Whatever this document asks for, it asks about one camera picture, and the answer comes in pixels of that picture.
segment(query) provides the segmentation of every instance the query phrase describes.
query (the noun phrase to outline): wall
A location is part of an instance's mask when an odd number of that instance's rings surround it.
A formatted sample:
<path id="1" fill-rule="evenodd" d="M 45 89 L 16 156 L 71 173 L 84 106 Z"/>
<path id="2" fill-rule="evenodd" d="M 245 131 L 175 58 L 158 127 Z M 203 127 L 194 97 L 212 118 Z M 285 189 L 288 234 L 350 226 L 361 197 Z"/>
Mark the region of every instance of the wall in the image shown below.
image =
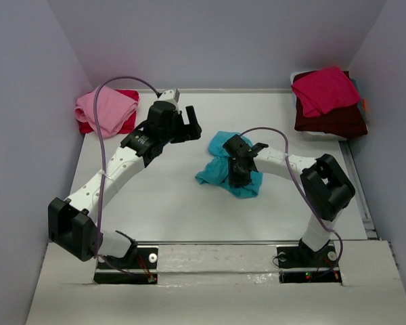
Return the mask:
<path id="1" fill-rule="evenodd" d="M 347 67 L 384 2 L 49 0 L 92 84 L 128 73 L 160 88 L 287 87 L 295 70 Z"/>
<path id="2" fill-rule="evenodd" d="M 89 83 L 48 4 L 0 0 L 0 324 L 24 324 L 47 244 L 47 205 L 69 193 Z"/>
<path id="3" fill-rule="evenodd" d="M 351 143 L 377 231 L 406 288 L 406 0 L 388 0 L 350 70 L 370 106 L 369 135 Z"/>

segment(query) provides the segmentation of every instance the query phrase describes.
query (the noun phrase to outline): cable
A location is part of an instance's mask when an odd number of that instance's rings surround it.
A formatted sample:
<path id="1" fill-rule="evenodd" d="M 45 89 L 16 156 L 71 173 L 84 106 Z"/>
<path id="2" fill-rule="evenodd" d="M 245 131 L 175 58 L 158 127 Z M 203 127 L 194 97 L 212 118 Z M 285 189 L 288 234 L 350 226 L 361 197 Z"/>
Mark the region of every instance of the cable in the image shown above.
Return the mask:
<path id="1" fill-rule="evenodd" d="M 286 153 L 286 165 L 287 165 L 287 170 L 289 171 L 289 175 L 292 178 L 293 183 L 296 186 L 296 189 L 298 190 L 299 194 L 302 196 L 302 198 L 304 199 L 305 203 L 309 206 L 311 212 L 313 213 L 313 215 L 316 217 L 316 219 L 318 220 L 318 222 L 320 223 L 320 225 L 322 226 L 322 228 L 327 231 L 330 232 L 332 234 L 334 234 L 338 240 L 340 241 L 340 253 L 337 256 L 337 259 L 334 261 L 334 264 L 331 266 L 331 268 L 329 268 L 328 270 L 324 271 L 322 274 L 320 274 L 319 276 L 317 276 L 316 278 L 313 278 L 313 280 L 319 279 L 324 277 L 326 274 L 332 272 L 334 270 L 335 267 L 338 266 L 338 262 L 341 259 L 341 255 L 343 254 L 343 240 L 341 239 L 340 235 L 333 229 L 330 229 L 326 226 L 326 224 L 323 222 L 322 218 L 319 216 L 319 213 L 317 213 L 316 209 L 314 209 L 313 205 L 310 203 L 309 199 L 307 198 L 307 196 L 305 195 L 304 191 L 302 190 L 301 186 L 299 185 L 298 180 L 296 179 L 294 172 L 292 170 L 292 167 L 290 166 L 290 161 L 289 161 L 289 140 L 287 139 L 286 135 L 281 132 L 280 130 L 274 129 L 273 127 L 253 127 L 252 129 L 248 129 L 244 132 L 242 132 L 240 134 L 240 136 L 243 136 L 245 134 L 247 134 L 248 132 L 251 131 L 255 131 L 255 130 L 269 130 L 269 131 L 274 131 L 278 134 L 280 134 L 283 138 L 284 138 L 284 142 L 285 142 L 285 147 L 284 147 L 284 152 Z"/>
<path id="2" fill-rule="evenodd" d="M 133 77 L 133 76 L 120 76 L 120 77 L 114 77 L 109 80 L 107 80 L 105 83 L 100 85 L 95 92 L 95 98 L 93 99 L 93 115 L 95 117 L 95 124 L 96 124 L 96 131 L 97 131 L 97 136 L 99 138 L 99 144 L 101 146 L 101 159 L 102 159 L 102 175 L 101 175 L 101 186 L 99 188 L 99 200 L 98 200 L 98 207 L 97 207 L 97 233 L 96 233 L 96 250 L 95 250 L 95 257 L 98 256 L 98 251 L 99 251 L 99 244 L 101 242 L 101 222 L 102 222 L 102 201 L 104 200 L 104 187 L 106 183 L 106 172 L 107 172 L 107 158 L 106 158 L 106 148 L 104 145 L 104 138 L 102 137 L 101 133 L 101 126 L 99 125 L 99 119 L 97 117 L 97 98 L 99 96 L 99 93 L 102 88 L 104 88 L 105 85 L 108 83 L 119 80 L 119 79 L 131 79 L 131 80 L 136 80 L 139 81 L 140 83 L 143 83 L 144 85 L 148 86 L 151 90 L 154 91 L 156 94 L 156 97 L 159 98 L 161 96 L 161 93 L 155 89 L 154 86 L 149 84 L 147 81 L 144 81 L 143 79 L 140 79 L 138 77 Z M 111 267 L 111 263 L 104 259 L 106 261 L 106 264 Z M 122 273 L 129 273 L 123 270 L 118 271 Z"/>

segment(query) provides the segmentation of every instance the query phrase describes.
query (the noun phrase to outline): pink cloth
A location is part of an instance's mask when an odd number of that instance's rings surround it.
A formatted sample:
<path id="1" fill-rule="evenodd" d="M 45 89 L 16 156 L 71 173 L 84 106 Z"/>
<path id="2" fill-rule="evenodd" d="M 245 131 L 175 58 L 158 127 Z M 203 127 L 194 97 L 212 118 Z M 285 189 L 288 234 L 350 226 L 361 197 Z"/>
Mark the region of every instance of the pink cloth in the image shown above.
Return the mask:
<path id="1" fill-rule="evenodd" d="M 292 90 L 302 102 L 305 117 L 318 117 L 361 100 L 355 86 L 337 67 L 308 74 L 295 81 Z"/>
<path id="2" fill-rule="evenodd" d="M 75 118 L 80 122 L 88 122 L 96 132 L 95 117 L 93 115 L 92 91 L 76 100 Z M 111 88 L 104 87 L 97 98 L 97 117 L 104 137 L 116 135 L 129 117 L 136 111 L 138 102 Z"/>

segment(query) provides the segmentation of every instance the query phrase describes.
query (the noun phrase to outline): light pink towel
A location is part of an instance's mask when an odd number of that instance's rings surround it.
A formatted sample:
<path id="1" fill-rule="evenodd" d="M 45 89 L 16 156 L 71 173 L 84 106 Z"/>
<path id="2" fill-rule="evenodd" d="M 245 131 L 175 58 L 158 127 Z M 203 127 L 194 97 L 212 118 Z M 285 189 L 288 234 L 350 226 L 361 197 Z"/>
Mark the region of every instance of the light pink towel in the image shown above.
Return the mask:
<path id="1" fill-rule="evenodd" d="M 76 100 L 75 118 L 80 122 L 88 122 L 96 132 L 95 117 L 93 115 L 92 91 Z M 137 109 L 138 102 L 111 88 L 103 87 L 97 98 L 97 117 L 103 137 L 112 137 L 122 128 L 128 118 Z"/>
<path id="2" fill-rule="evenodd" d="M 337 67 L 308 74 L 295 81 L 292 90 L 304 107 L 305 117 L 318 117 L 361 100 L 355 86 Z"/>

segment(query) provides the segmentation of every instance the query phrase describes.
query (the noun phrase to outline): dark red cloth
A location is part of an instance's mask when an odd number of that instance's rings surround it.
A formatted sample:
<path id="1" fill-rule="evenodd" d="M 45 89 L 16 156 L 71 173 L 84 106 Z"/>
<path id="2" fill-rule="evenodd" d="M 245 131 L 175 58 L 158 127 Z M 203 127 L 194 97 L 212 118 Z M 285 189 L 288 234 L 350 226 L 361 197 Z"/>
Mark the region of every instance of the dark red cloth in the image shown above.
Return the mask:
<path id="1" fill-rule="evenodd" d="M 312 72 L 314 71 L 298 74 L 294 82 Z M 344 74 L 349 78 L 348 71 L 344 71 Z M 367 125 L 356 104 L 332 110 L 319 117 L 305 117 L 299 98 L 296 98 L 295 130 L 331 133 L 346 139 L 355 139 L 368 133 Z"/>
<path id="2" fill-rule="evenodd" d="M 135 90 L 124 90 L 124 89 L 115 89 L 117 92 L 132 98 L 136 102 L 138 102 L 138 99 L 140 98 L 138 91 Z M 135 127 L 135 118 L 137 117 L 137 112 L 134 112 L 128 120 L 123 123 L 122 129 L 120 129 L 119 133 L 124 134 L 124 133 L 130 133 L 132 130 L 134 130 Z M 78 128 L 80 130 L 80 133 L 90 133 L 93 132 L 93 129 L 90 127 L 88 122 L 78 122 Z"/>

